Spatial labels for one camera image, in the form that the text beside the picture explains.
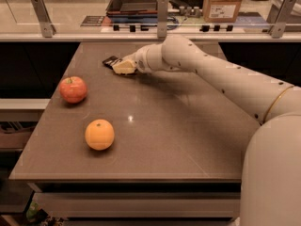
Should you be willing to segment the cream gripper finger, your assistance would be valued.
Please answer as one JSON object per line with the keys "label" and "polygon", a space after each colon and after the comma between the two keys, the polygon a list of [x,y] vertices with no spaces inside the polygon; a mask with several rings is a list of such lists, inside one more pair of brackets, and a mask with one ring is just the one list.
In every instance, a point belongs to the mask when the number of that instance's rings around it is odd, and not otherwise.
{"label": "cream gripper finger", "polygon": [[115,65],[113,66],[113,71],[114,71],[116,74],[124,74],[124,73],[122,72],[123,64],[124,64],[124,60],[122,60],[121,62],[115,64]]}

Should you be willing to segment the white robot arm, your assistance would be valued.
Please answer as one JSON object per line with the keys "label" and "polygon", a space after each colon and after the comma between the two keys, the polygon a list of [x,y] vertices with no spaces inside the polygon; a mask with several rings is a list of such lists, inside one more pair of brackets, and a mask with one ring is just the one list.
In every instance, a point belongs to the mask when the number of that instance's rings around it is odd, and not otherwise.
{"label": "white robot arm", "polygon": [[256,118],[242,172],[240,226],[301,226],[301,88],[210,56],[171,35],[113,65],[117,74],[183,70]]}

